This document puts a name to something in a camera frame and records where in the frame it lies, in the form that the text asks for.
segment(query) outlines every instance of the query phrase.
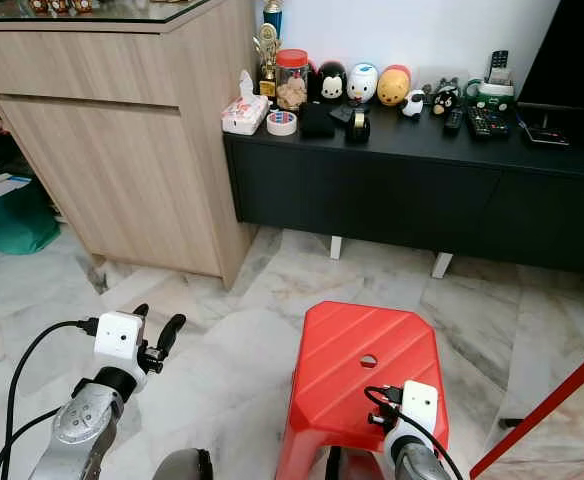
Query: white plastic foot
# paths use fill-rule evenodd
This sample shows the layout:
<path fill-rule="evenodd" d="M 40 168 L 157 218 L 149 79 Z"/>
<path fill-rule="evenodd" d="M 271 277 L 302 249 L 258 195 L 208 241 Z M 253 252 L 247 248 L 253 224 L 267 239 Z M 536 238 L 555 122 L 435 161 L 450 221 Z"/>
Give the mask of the white plastic foot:
<path fill-rule="evenodd" d="M 332 242 L 330 243 L 330 258 L 332 260 L 338 260 L 341 258 L 341 237 L 335 237 L 332 235 Z"/>
<path fill-rule="evenodd" d="M 432 278 L 443 278 L 445 272 L 452 261 L 453 255 L 451 253 L 439 252 L 434 262 L 432 269 Z"/>

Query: black cable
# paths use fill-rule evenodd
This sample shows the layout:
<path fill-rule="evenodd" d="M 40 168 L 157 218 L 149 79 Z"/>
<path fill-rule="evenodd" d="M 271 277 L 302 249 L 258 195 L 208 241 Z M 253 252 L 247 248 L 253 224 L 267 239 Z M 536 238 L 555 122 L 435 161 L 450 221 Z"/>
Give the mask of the black cable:
<path fill-rule="evenodd" d="M 339 480 L 341 467 L 341 447 L 330 448 L 328 462 L 325 465 L 325 480 Z"/>
<path fill-rule="evenodd" d="M 21 360 L 19 360 L 19 364 L 16 366 L 16 370 L 12 375 L 12 381 L 10 382 L 10 391 L 8 393 L 8 409 L 7 409 L 7 416 L 5 419 L 5 445 L 3 446 L 3 468 L 1 468 L 1 480 L 8 480 L 8 472 L 10 469 L 10 452 L 11 452 L 11 440 L 12 440 L 12 429 L 14 427 L 14 398 L 16 396 L 16 384 L 19 381 L 19 376 L 21 375 L 21 371 L 25 365 L 26 360 L 32 354 L 32 351 L 36 348 L 36 346 L 41 343 L 49 333 L 53 332 L 62 327 L 81 327 L 82 323 L 77 321 L 70 321 L 70 322 L 59 322 L 55 323 L 54 325 L 46 328 L 39 334 L 38 337 L 34 339 L 34 341 L 30 344 L 28 349 L 25 351 Z"/>
<path fill-rule="evenodd" d="M 363 389 L 363 393 L 365 393 L 365 396 L 368 397 L 371 401 L 373 401 L 377 405 L 389 406 L 386 402 L 375 397 L 370 392 L 380 393 L 381 395 L 383 395 L 384 394 L 383 388 L 365 387 Z M 419 432 L 421 432 L 423 435 L 425 435 L 434 444 L 434 446 L 436 447 L 438 452 L 441 455 L 443 455 L 443 458 L 445 458 L 445 461 L 448 463 L 448 465 L 452 469 L 452 472 L 454 472 L 454 476 L 457 478 L 457 480 L 463 480 L 463 477 L 461 476 L 461 472 L 459 471 L 456 464 L 454 463 L 454 460 L 452 460 L 452 458 L 450 458 L 450 455 L 448 455 L 447 450 L 445 448 L 443 448 L 443 445 L 441 445 L 441 443 L 436 439 L 436 437 L 434 435 L 432 435 L 425 428 L 423 428 L 416 420 L 413 420 L 410 417 L 408 417 L 407 415 L 401 413 L 398 408 L 393 408 L 392 410 L 393 410 L 393 413 L 395 415 L 397 415 L 400 419 L 406 421 L 407 423 L 412 425 L 414 428 L 416 428 Z"/>
<path fill-rule="evenodd" d="M 41 423 L 44 420 L 47 420 L 50 417 L 53 417 L 54 415 L 56 415 L 56 412 L 59 411 L 61 407 L 55 408 L 54 410 L 50 410 L 47 413 L 44 413 L 43 415 L 36 417 L 34 420 L 30 420 L 28 423 L 26 423 L 25 425 L 23 425 L 21 428 L 19 428 L 16 433 L 14 435 L 12 435 L 12 438 L 10 438 L 10 446 L 16 442 L 18 440 L 18 438 L 23 435 L 26 431 L 28 431 L 30 428 L 32 428 L 35 425 L 38 425 L 39 423 Z M 1 465 L 3 464 L 3 458 L 5 457 L 5 445 L 3 446 L 3 448 L 0 451 L 0 469 L 1 469 Z"/>

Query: red plastic stool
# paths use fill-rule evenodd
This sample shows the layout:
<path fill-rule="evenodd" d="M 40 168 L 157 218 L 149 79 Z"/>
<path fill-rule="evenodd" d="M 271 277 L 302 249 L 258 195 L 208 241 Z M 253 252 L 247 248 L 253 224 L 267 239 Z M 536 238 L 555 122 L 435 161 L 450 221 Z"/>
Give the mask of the red plastic stool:
<path fill-rule="evenodd" d="M 380 452 L 383 430 L 367 422 L 368 385 L 406 380 L 439 391 L 434 436 L 447 448 L 448 418 L 434 330 L 411 312 L 323 302 L 308 310 L 293 377 L 276 480 L 305 480 L 317 449 Z"/>

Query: teal bag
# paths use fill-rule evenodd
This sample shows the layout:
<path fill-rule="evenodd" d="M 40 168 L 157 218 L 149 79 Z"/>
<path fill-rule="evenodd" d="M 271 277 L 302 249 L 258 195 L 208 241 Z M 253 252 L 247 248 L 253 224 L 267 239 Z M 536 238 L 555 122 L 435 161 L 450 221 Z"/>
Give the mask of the teal bag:
<path fill-rule="evenodd" d="M 32 180 L 0 197 L 0 252 L 35 253 L 60 233 L 43 187 Z"/>

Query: glass countertop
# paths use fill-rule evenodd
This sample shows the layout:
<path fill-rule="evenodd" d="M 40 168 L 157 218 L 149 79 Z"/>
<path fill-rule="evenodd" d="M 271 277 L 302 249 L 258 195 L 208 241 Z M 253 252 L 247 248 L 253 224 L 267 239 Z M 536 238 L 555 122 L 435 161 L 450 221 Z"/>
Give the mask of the glass countertop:
<path fill-rule="evenodd" d="M 149 0 L 93 0 L 92 12 L 34 13 L 27 0 L 0 0 L 0 21 L 3 22 L 140 22 L 167 23 L 209 0 L 185 0 L 176 3 Z"/>

